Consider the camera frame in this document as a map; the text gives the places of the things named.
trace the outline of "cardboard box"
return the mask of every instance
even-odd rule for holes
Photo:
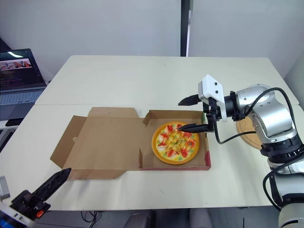
[[[211,167],[206,133],[188,163],[170,165],[153,153],[156,129],[169,121],[201,124],[202,112],[150,110],[139,118],[133,108],[92,108],[88,117],[73,116],[51,160],[72,168],[70,179],[114,179],[127,170],[208,170]]]

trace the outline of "black cable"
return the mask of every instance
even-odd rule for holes
[[[91,221],[86,220],[86,214],[87,214],[87,211],[86,211],[86,213],[85,213],[85,216],[83,216],[82,211],[81,211],[80,213],[81,213],[81,218],[83,219],[83,221],[88,222],[88,223],[90,223],[90,222],[93,222],[93,221],[94,221],[94,216],[93,216],[93,218],[92,218],[92,220],[91,220]]]
[[[272,176],[273,176],[276,172],[278,172],[280,169],[282,169],[282,168],[284,168],[284,167],[286,167],[286,166],[288,166],[288,165],[291,165],[292,163],[295,163],[295,162],[297,162],[297,161],[299,161],[299,160],[301,160],[301,159],[303,159],[303,158],[304,158],[304,153],[299,154],[298,156],[294,157],[294,158],[293,158],[292,160],[290,160],[289,162],[286,162],[286,163],[280,165],[279,167],[277,167],[277,168],[271,170],[271,171],[264,177],[264,179],[263,179],[263,190],[264,190],[264,192],[265,192],[267,198],[268,198],[269,201],[271,202],[271,204],[272,204],[278,211],[281,211],[281,209],[279,208],[278,205],[276,205],[275,202],[273,202],[273,200],[271,199],[270,195],[268,194],[267,189],[266,189],[266,181],[267,181],[268,178],[272,177]]]
[[[86,215],[88,212],[92,215],[92,217],[93,217],[92,220],[86,219]],[[81,213],[81,218],[83,219],[83,221],[90,223],[88,228],[92,228],[96,224],[96,222],[102,217],[102,211],[94,211],[94,212],[86,211],[85,215],[83,215],[82,211],[80,213]]]
[[[257,102],[267,93],[271,92],[271,91],[279,91],[281,92],[281,94],[284,96],[286,102],[287,102],[287,105],[288,105],[288,108],[289,108],[289,112],[290,112],[290,116],[291,116],[291,119],[293,120],[294,124],[295,124],[295,118],[294,118],[294,111],[293,111],[293,108],[291,106],[291,103],[289,101],[289,98],[287,96],[287,94],[285,93],[285,91],[279,87],[274,87],[274,88],[270,88],[268,90],[265,90],[264,92],[262,92],[256,99],[255,101],[252,103],[252,105],[249,107],[249,109],[247,110],[245,116],[248,116],[248,114],[252,111],[253,107],[257,104]]]
[[[213,128],[214,128],[215,138],[216,138],[216,140],[217,140],[217,142],[218,142],[219,144],[224,144],[224,143],[230,141],[231,139],[234,139],[234,138],[239,137],[239,136],[244,135],[244,134],[255,134],[255,133],[256,133],[255,131],[251,131],[251,132],[242,132],[242,133],[239,133],[239,134],[235,134],[235,135],[231,136],[230,138],[227,138],[226,140],[224,140],[224,141],[221,142],[221,141],[219,140],[219,133],[218,133],[218,125],[217,125],[217,117],[216,117],[216,114],[213,114],[212,117],[213,117]]]
[[[248,114],[252,111],[253,107],[257,104],[257,102],[267,93],[271,92],[271,91],[279,91],[283,97],[285,98],[286,102],[287,102],[287,105],[288,105],[288,109],[289,109],[289,113],[290,113],[290,116],[291,116],[291,119],[292,121],[294,122],[294,127],[296,129],[296,125],[295,125],[295,116],[294,116],[294,111],[293,111],[293,108],[292,108],[292,105],[289,101],[289,98],[287,96],[287,94],[285,93],[285,91],[281,88],[278,88],[278,87],[274,87],[274,88],[270,88],[268,90],[265,90],[264,92],[262,92],[255,100],[254,102],[252,103],[252,105],[249,107],[249,109],[247,110],[245,116],[248,116]],[[278,172],[280,169],[300,160],[304,158],[304,153],[301,153],[299,154],[298,156],[294,157],[292,160],[290,160],[289,162],[286,162],[282,165],[280,165],[279,167],[271,170],[263,179],[263,190],[264,190],[264,193],[266,194],[267,198],[269,199],[269,201],[271,202],[271,204],[278,210],[278,211],[281,211],[280,207],[272,200],[272,198],[270,197],[270,195],[268,194],[268,191],[266,189],[266,181],[268,180],[268,178],[273,178],[273,175]]]
[[[254,100],[254,102],[252,103],[252,105],[249,107],[249,109],[248,109],[247,112],[245,113],[245,116],[248,116],[248,114],[252,111],[253,107],[257,104],[257,102],[258,102],[265,94],[267,94],[267,93],[269,93],[269,92],[271,92],[271,91],[279,91],[279,92],[283,95],[283,97],[285,98],[285,100],[286,100],[286,102],[287,102],[287,105],[288,105],[288,109],[289,109],[289,113],[290,113],[291,119],[292,119],[292,121],[294,122],[294,127],[295,127],[295,129],[296,129],[295,118],[294,118],[295,116],[294,116],[294,111],[293,111],[292,105],[291,105],[291,103],[290,103],[290,101],[289,101],[289,98],[288,98],[287,94],[285,93],[285,91],[284,91],[283,89],[281,89],[281,88],[278,88],[278,87],[270,88],[270,89],[265,90],[264,92],[262,92],[262,93]],[[218,142],[219,144],[224,144],[224,143],[228,142],[229,140],[234,139],[234,138],[236,138],[236,137],[238,137],[238,136],[241,136],[241,135],[244,135],[244,134],[255,133],[255,132],[244,132],[244,133],[236,134],[236,135],[234,135],[234,136],[232,136],[232,137],[226,139],[225,141],[221,142],[221,141],[219,140],[219,137],[218,137],[218,136],[219,136],[219,133],[218,133],[216,115],[213,114],[212,117],[213,117],[213,128],[214,128],[215,137],[216,137],[217,142]],[[264,179],[263,179],[263,190],[264,190],[264,193],[266,194],[266,196],[267,196],[267,198],[269,199],[269,201],[271,202],[271,204],[272,204],[278,211],[281,211],[281,209],[280,209],[280,207],[279,207],[278,205],[276,205],[276,203],[272,200],[272,198],[271,198],[270,195],[268,194],[268,191],[267,191],[267,189],[266,189],[266,181],[268,180],[268,178],[273,177],[273,175],[274,175],[276,172],[278,172],[280,169],[282,169],[282,168],[284,168],[284,167],[286,167],[286,166],[288,166],[288,165],[290,165],[290,164],[292,164],[292,163],[294,163],[294,162],[296,162],[296,161],[298,161],[298,160],[300,160],[300,159],[302,159],[302,158],[304,158],[304,152],[301,153],[301,154],[299,154],[298,156],[294,157],[294,158],[293,158],[292,160],[290,160],[289,162],[286,162],[286,163],[280,165],[279,167],[277,167],[277,168],[271,170],[271,171],[264,177]]]

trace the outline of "pizza topping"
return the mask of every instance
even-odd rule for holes
[[[181,149],[180,152],[181,152],[181,155],[182,155],[184,158],[187,157],[188,152],[187,152],[186,149]]]
[[[190,137],[190,136],[192,136],[192,134],[189,133],[189,132],[184,132],[184,135],[183,135],[183,136],[185,136],[185,137]]]
[[[171,125],[168,125],[167,128],[168,128],[168,131],[169,131],[169,132],[172,132],[172,131],[173,131],[173,127],[172,127]]]
[[[187,145],[188,146],[191,146],[191,147],[194,147],[194,141],[192,141],[192,140],[189,140],[188,142],[187,142]]]
[[[168,135],[166,133],[161,133],[161,136],[164,138],[168,138]]]
[[[161,142],[160,144],[158,144],[158,146],[165,146],[166,144],[164,142]]]
[[[168,153],[167,156],[171,157],[174,154],[175,150],[171,149]]]

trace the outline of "toy pizza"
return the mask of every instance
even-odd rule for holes
[[[161,161],[180,165],[190,161],[197,154],[200,139],[197,133],[178,130],[184,122],[168,122],[160,126],[152,137],[152,149]]]

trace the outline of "wooden cutting board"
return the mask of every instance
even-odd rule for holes
[[[241,121],[236,122],[237,132],[243,133],[243,132],[249,132],[249,131],[255,131],[254,127],[252,126],[252,121],[249,117],[246,117],[245,119]],[[242,139],[247,142],[250,146],[261,149],[261,141],[258,138],[257,134],[244,134],[241,136]]]

